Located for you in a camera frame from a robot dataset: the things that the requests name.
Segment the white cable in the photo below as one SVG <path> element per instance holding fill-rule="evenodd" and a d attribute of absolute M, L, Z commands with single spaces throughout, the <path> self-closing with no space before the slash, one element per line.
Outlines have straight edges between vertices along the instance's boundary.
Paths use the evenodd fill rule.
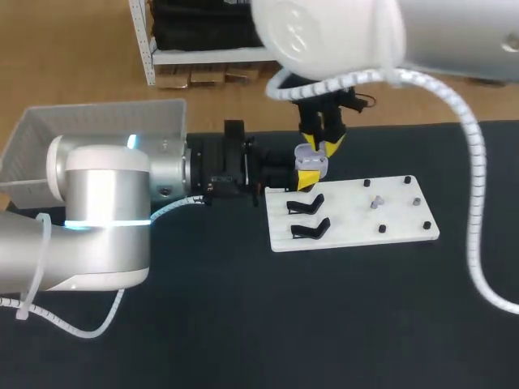
<path fill-rule="evenodd" d="M 36 263 L 36 271 L 32 277 L 31 285 L 27 293 L 22 293 L 22 304 L 19 310 L 16 311 L 16 318 L 18 320 L 27 320 L 29 316 L 29 308 L 34 301 L 34 297 L 40 288 L 43 273 L 45 272 L 45 265 L 47 264 L 47 254 L 49 253 L 50 237 L 52 235 L 52 221 L 48 213 L 39 213 L 36 220 L 43 223 L 43 237 L 41 239 L 40 253 L 38 254 L 38 262 Z"/>
<path fill-rule="evenodd" d="M 50 321 L 53 325 L 60 327 L 62 330 L 68 332 L 69 334 L 72 334 L 73 336 L 77 336 L 78 338 L 83 339 L 93 339 L 97 338 L 99 335 L 105 332 L 106 328 L 108 328 L 108 326 L 112 323 L 112 320 L 114 319 L 115 313 L 117 312 L 117 308 L 119 307 L 123 294 L 124 289 L 121 289 L 117 292 L 117 295 L 115 296 L 114 303 L 110 308 L 108 316 L 106 316 L 105 321 L 99 326 L 99 328 L 97 328 L 94 331 L 82 331 L 70 325 L 65 320 L 60 319 L 52 312 L 49 312 L 48 310 L 45 310 L 40 306 L 35 306 L 34 304 L 31 304 L 31 306 L 29 307 L 29 312 L 32 314 L 37 314 L 45 320 Z M 0 306 L 18 309 L 20 308 L 20 305 L 20 300 L 15 300 L 14 298 L 0 297 Z"/>
<path fill-rule="evenodd" d="M 159 217 L 165 215 L 166 213 L 173 211 L 174 209 L 178 207 L 182 207 L 184 205 L 204 205 L 204 198 L 202 196 L 193 196 L 193 197 L 187 197 L 182 200 L 177 200 L 171 204 L 166 205 L 165 207 L 162 207 L 157 212 L 153 213 L 151 217 L 149 218 L 152 223 L 157 220 Z"/>
<path fill-rule="evenodd" d="M 165 207 L 161 208 L 159 211 L 155 212 L 151 217 L 150 220 L 153 222 L 158 217 L 163 216 L 165 213 L 170 212 L 176 208 L 179 208 L 183 205 L 189 205 L 189 204 L 202 204 L 204 205 L 202 201 L 202 197 L 189 197 L 187 199 L 182 199 L 179 201 L 175 201 L 174 203 L 171 203 L 169 205 L 166 205 Z M 61 328 L 62 330 L 68 332 L 69 334 L 72 334 L 73 336 L 77 336 L 78 338 L 83 339 L 93 339 L 100 336 L 103 332 L 106 331 L 106 329 L 109 327 L 109 325 L 112 323 L 112 320 L 114 319 L 114 316 L 117 312 L 117 309 L 119 307 L 119 304 L 122 300 L 122 295 L 124 294 L 124 289 L 120 289 L 117 292 L 117 295 L 115 296 L 114 303 L 112 304 L 112 307 L 110 308 L 110 311 L 108 315 L 106 316 L 105 321 L 94 331 L 82 331 L 69 323 L 67 323 L 65 320 L 62 320 L 52 312 L 49 312 L 48 310 L 41 308 L 40 306 L 36 306 L 34 304 L 31 304 L 28 307 L 28 311 L 37 314 L 38 316 L 44 318 L 45 320 L 50 321 L 53 325 Z M 5 306 L 7 308 L 15 308 L 19 310 L 22 306 L 22 302 L 20 300 L 16 300 L 14 298 L 6 298 L 6 297 L 0 297 L 0 306 Z"/>
<path fill-rule="evenodd" d="M 396 74 L 402 83 L 425 88 L 437 95 L 460 118 L 461 128 L 469 145 L 470 158 L 470 206 L 466 236 L 466 258 L 470 277 L 479 293 L 492 305 L 511 314 L 519 314 L 518 304 L 505 300 L 492 290 L 481 266 L 480 246 L 487 181 L 487 150 L 478 120 L 463 99 L 438 79 L 417 71 L 403 69 L 398 69 Z M 290 73 L 283 69 L 272 77 L 267 84 L 267 95 L 274 100 L 299 100 L 365 83 L 383 82 L 385 76 L 383 71 L 378 70 L 359 71 L 304 87 L 279 89 L 289 75 Z"/>

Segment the white spiral cable wrap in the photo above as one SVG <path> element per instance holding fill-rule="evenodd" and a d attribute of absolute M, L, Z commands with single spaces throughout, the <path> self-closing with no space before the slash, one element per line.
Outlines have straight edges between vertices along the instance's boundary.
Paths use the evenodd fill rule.
<path fill-rule="evenodd" d="M 166 205 L 159 211 L 155 212 L 150 219 L 153 222 L 158 217 L 163 216 L 165 213 L 172 211 L 176 208 L 182 207 L 184 205 L 189 205 L 189 204 L 204 205 L 201 197 L 190 197 L 187 199 L 182 199 L 179 201 L 175 201 L 169 205 Z M 112 307 L 110 308 L 110 311 L 109 311 L 108 315 L 106 316 L 105 321 L 99 326 L 99 328 L 97 328 L 94 331 L 80 330 L 79 328 L 76 328 L 76 327 L 72 326 L 71 324 L 67 323 L 65 320 L 62 320 L 61 318 L 59 318 L 52 312 L 49 312 L 48 310 L 41 308 L 40 306 L 36 306 L 34 304 L 31 304 L 29 306 L 28 312 L 37 314 L 38 316 L 44 318 L 45 320 L 48 320 L 53 325 L 61 328 L 62 330 L 68 332 L 69 334 L 72 334 L 73 336 L 77 336 L 78 338 L 83 338 L 83 339 L 93 339 L 93 338 L 97 338 L 103 332 L 105 332 L 106 329 L 109 327 L 109 325 L 112 323 L 112 320 L 114 319 L 114 316 L 117 312 L 119 304 L 121 303 L 123 294 L 124 294 L 124 289 L 118 290 L 117 295 L 115 296 L 114 303 L 112 304 Z M 0 297 L 0 306 L 19 309 L 22 306 L 22 302 L 20 300 L 14 299 L 14 298 Z"/>
<path fill-rule="evenodd" d="M 398 76 L 402 83 L 425 88 L 437 95 L 460 118 L 461 128 L 469 145 L 470 157 L 470 207 L 466 241 L 466 258 L 470 277 L 476 289 L 487 301 L 511 314 L 519 314 L 518 304 L 505 300 L 492 290 L 485 279 L 481 266 L 480 246 L 487 180 L 487 151 L 478 120 L 465 101 L 454 90 L 438 79 L 417 71 L 403 69 L 396 69 L 394 74 Z M 285 69 L 277 73 L 267 84 L 267 95 L 274 100 L 300 100 L 365 83 L 385 81 L 383 71 L 368 70 L 340 75 L 334 79 L 328 79 L 304 87 L 280 89 L 282 83 L 289 76 L 290 72 Z"/>

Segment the white board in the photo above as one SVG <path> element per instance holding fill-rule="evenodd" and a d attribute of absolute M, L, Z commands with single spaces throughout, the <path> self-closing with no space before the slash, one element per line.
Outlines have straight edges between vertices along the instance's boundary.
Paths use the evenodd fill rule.
<path fill-rule="evenodd" d="M 369 187 L 364 186 L 363 179 L 319 182 L 309 193 L 266 188 L 272 250 L 318 250 L 438 239 L 440 230 L 420 185 L 415 177 L 408 177 L 409 184 L 405 184 L 405 176 L 371 178 Z M 319 194 L 324 195 L 324 203 L 315 215 L 289 215 L 287 201 L 310 204 Z M 371 202 L 377 195 L 384 199 L 384 205 L 373 209 Z M 420 199 L 420 205 L 413 205 L 415 199 Z M 315 228 L 326 217 L 331 226 L 319 240 L 293 238 L 293 224 Z M 431 223 L 430 229 L 423 227 L 427 221 Z M 379 232 L 382 224 L 386 226 L 385 233 Z"/>

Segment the metal shelf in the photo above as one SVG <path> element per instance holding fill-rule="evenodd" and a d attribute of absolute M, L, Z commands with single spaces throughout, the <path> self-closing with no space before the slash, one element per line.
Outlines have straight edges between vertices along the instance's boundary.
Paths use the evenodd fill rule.
<path fill-rule="evenodd" d="M 155 38 L 148 39 L 146 0 L 128 0 L 128 2 L 148 85 L 155 85 L 155 65 L 274 61 L 272 55 L 265 48 L 195 52 L 159 50 Z"/>
<path fill-rule="evenodd" d="M 212 51 L 155 50 L 153 65 L 181 65 L 187 63 L 260 62 L 273 61 L 272 55 L 263 47 Z"/>

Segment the metal screw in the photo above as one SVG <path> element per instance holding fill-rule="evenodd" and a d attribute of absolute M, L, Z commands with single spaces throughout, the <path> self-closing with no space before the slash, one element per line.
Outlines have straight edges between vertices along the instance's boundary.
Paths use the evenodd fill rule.
<path fill-rule="evenodd" d="M 169 195 L 171 195 L 171 189 L 170 188 L 160 188 L 159 195 L 168 197 Z"/>
<path fill-rule="evenodd" d="M 513 32 L 511 34 L 508 34 L 504 38 L 503 49 L 505 49 L 509 53 L 519 52 L 519 35 Z"/>

